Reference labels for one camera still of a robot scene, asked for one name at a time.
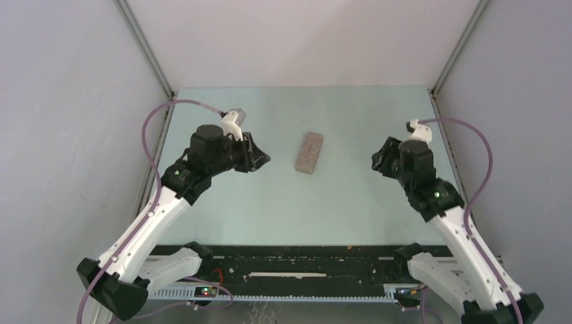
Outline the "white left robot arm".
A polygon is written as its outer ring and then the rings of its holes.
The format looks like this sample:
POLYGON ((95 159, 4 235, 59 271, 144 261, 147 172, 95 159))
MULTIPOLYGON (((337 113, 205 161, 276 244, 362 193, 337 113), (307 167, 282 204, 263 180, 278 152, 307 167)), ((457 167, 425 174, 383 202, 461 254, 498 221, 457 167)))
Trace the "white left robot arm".
POLYGON ((165 170, 152 200, 120 238, 97 259, 80 261, 76 271, 86 295, 126 321, 137 315, 152 293, 174 281, 210 278, 211 253, 196 242, 159 261, 148 257, 174 221, 211 187, 215 176, 229 170, 255 172, 270 160, 249 132, 199 126, 189 147, 165 170))

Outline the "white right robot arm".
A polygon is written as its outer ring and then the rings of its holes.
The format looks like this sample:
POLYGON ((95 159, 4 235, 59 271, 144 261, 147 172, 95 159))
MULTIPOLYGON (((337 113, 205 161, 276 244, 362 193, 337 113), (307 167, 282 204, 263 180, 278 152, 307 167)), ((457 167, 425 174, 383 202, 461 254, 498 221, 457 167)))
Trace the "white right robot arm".
POLYGON ((495 259, 455 187, 436 176, 427 142, 389 137, 372 156, 372 169, 396 179, 408 203, 444 241, 462 276, 438 263, 418 243, 396 251, 396 279, 426 284, 461 317, 462 323, 533 323, 544 310, 536 293, 525 293, 495 259))

